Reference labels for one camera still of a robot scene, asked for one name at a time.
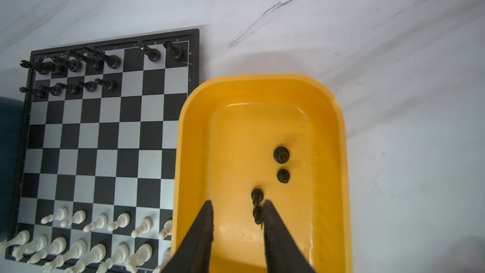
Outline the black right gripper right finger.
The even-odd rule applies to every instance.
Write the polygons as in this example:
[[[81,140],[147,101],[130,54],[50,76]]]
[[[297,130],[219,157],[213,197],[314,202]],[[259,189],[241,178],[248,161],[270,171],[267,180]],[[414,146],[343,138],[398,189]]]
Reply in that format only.
[[[274,204],[263,204],[263,238],[267,272],[315,272],[298,248]]]

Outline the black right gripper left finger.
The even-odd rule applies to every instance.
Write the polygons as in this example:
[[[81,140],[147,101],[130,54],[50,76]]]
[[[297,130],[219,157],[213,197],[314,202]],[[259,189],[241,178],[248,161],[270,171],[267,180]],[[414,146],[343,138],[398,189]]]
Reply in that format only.
[[[213,230],[213,205],[207,200],[162,272],[209,272]]]

